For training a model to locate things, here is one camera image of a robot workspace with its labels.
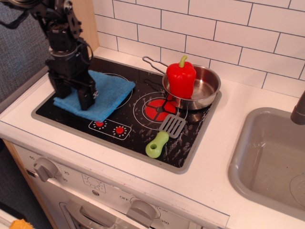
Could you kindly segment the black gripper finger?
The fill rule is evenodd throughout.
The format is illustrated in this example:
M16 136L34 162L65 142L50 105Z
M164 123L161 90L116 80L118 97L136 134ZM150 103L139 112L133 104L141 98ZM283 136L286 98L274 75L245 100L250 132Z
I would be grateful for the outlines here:
M77 91L78 99L82 110L88 110L95 103L95 92L88 88L81 88Z
M71 88L66 85L62 79L55 79L50 77L50 82L55 90L57 97L66 98L71 94Z

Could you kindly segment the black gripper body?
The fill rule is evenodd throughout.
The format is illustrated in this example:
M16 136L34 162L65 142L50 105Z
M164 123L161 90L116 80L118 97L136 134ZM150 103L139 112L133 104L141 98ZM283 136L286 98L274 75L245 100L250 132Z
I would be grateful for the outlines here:
M52 59L46 61L49 68L49 77L62 79L71 89L79 90L83 87L95 92L95 81L89 76L88 69L93 62L88 51L92 51L88 44L73 44L68 50L58 50L59 46L50 46Z

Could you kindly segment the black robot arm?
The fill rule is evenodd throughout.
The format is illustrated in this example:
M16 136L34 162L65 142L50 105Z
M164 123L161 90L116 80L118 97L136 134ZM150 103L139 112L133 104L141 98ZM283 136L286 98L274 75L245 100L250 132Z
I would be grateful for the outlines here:
M8 29L16 29L31 15L36 19L49 41L46 60L48 76L56 95L63 99L77 90L82 110L95 103L98 91L88 69L93 61L90 45L81 37L81 21L77 19L70 0L4 0L2 3L22 14L10 23L1 22Z

